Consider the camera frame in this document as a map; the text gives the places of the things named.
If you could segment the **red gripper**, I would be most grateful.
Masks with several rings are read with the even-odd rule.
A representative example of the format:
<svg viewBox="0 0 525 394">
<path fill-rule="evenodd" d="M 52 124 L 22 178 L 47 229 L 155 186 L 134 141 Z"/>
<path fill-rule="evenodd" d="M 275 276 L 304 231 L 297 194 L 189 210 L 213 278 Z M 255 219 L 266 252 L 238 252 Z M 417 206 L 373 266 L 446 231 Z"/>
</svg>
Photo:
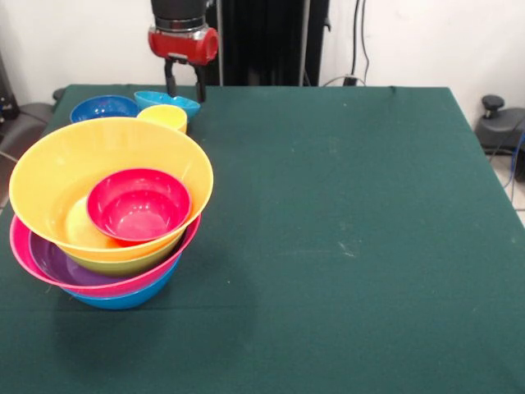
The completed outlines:
<svg viewBox="0 0 525 394">
<path fill-rule="evenodd" d="M 176 96 L 176 78 L 173 73 L 175 60 L 193 64 L 196 75 L 197 101 L 206 101 L 205 68 L 209 62 L 215 59 L 219 36 L 215 29 L 204 27 L 183 33 L 169 33 L 152 27 L 148 32 L 148 44 L 152 52 L 165 59 L 164 76 L 166 80 L 167 94 Z"/>
</svg>

